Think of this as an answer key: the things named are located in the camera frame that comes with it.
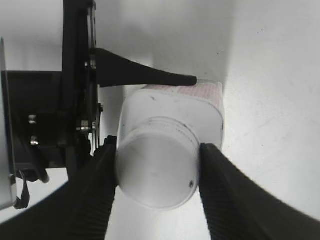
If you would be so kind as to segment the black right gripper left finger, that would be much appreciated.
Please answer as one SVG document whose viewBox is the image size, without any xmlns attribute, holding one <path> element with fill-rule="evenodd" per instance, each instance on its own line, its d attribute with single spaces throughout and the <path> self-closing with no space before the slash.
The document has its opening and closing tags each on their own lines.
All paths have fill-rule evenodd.
<svg viewBox="0 0 320 240">
<path fill-rule="evenodd" d="M 0 225 L 2 240 L 103 240 L 115 200 L 116 146 L 102 146 L 56 192 Z"/>
</svg>

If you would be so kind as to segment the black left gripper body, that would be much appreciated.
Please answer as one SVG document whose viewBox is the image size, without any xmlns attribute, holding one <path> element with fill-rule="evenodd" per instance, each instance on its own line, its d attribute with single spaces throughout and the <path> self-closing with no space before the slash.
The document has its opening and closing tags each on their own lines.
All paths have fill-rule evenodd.
<svg viewBox="0 0 320 240">
<path fill-rule="evenodd" d="M 60 71 L 7 70 L 16 179 L 48 182 L 48 169 L 81 171 L 99 145 L 96 3 L 63 3 Z"/>
</svg>

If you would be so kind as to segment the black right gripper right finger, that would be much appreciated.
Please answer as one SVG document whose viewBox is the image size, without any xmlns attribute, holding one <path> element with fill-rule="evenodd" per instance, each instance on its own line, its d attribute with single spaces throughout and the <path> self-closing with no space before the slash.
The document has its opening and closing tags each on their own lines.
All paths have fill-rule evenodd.
<svg viewBox="0 0 320 240">
<path fill-rule="evenodd" d="M 272 196 L 211 143 L 200 145 L 201 202 L 212 240 L 318 240 L 320 222 Z"/>
</svg>

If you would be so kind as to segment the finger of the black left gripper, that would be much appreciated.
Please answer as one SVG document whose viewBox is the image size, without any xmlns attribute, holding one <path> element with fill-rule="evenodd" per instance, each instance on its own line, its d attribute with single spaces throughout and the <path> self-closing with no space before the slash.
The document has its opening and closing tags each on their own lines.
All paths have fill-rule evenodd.
<svg viewBox="0 0 320 240">
<path fill-rule="evenodd" d="M 102 48 L 94 50 L 95 74 L 101 88 L 130 85 L 194 86 L 196 76 L 157 70 Z"/>
<path fill-rule="evenodd" d="M 116 150 L 117 149 L 117 140 L 118 138 L 116 136 L 108 135 L 103 142 L 103 149 L 112 149 Z"/>
</svg>

